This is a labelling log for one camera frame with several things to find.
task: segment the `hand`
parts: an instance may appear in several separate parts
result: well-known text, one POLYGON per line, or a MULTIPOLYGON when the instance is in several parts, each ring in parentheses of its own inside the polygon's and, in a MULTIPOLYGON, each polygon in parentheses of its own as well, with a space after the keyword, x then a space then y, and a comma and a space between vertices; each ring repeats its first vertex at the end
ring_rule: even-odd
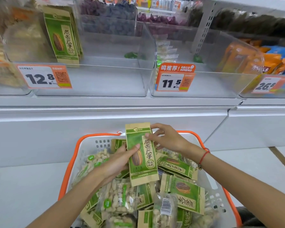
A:
POLYGON ((188 152, 190 152, 191 147, 194 144, 183 138, 175 129, 170 125, 165 125, 161 123, 155 123, 150 126, 151 129, 158 128, 154 134, 145 134, 146 138, 154 141, 154 145, 160 144, 156 149, 167 148, 171 151, 182 154, 187 157, 188 152))
POLYGON ((140 148, 137 144, 132 149, 126 151, 126 143, 123 144, 108 161, 102 163, 97 169, 103 177, 100 187, 111 182, 122 170, 129 169, 129 158, 135 154, 140 148))

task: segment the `person's left arm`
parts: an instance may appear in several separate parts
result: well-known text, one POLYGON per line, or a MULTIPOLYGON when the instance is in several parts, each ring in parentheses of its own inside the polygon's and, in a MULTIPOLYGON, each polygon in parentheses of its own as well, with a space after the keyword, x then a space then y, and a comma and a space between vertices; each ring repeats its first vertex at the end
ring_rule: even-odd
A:
POLYGON ((61 200, 48 208, 26 228, 69 228, 95 192, 111 182, 125 168, 129 158, 138 149, 139 145, 128 151, 125 145, 120 147, 107 162, 93 169, 61 200))

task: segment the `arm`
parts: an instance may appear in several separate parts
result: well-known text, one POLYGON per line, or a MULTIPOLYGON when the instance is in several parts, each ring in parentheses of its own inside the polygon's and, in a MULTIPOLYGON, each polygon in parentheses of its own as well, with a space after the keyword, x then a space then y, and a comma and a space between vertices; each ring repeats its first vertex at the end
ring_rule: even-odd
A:
MULTIPOLYGON (((155 145, 160 144, 157 149, 165 147, 196 163, 206 152, 188 142, 171 126, 156 123, 151 128, 159 128, 154 134, 146 134, 155 145)), ((268 228, 285 227, 285 194, 210 153, 206 154, 201 165, 268 228)))
POLYGON ((69 228, 95 192, 111 182, 139 149, 137 145, 126 152, 125 146, 120 147, 107 162, 88 173, 61 200, 48 208, 26 228, 69 228))

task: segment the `red string bracelet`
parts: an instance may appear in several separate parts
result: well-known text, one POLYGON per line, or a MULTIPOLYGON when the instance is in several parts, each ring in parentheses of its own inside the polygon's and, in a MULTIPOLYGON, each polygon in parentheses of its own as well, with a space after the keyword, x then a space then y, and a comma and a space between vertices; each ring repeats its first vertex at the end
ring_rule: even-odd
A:
POLYGON ((206 156, 207 153, 210 153, 210 150, 208 148, 204 148, 207 152, 204 153, 203 157, 201 157, 200 162, 198 163, 198 169, 201 170, 201 162, 203 161, 204 157, 206 156))

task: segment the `person's right hand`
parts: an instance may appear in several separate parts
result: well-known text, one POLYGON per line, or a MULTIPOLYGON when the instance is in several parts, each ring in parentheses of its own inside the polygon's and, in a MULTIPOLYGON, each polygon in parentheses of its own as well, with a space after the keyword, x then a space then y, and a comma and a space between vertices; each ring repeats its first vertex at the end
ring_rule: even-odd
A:
POLYGON ((170 125, 155 123, 150 126, 151 129, 158 128, 154 134, 145 134, 145 137, 154 141, 154 145, 159 144, 157 149, 167 148, 171 151, 187 156, 190 149, 195 146, 194 144, 183 138, 175 129, 170 125))

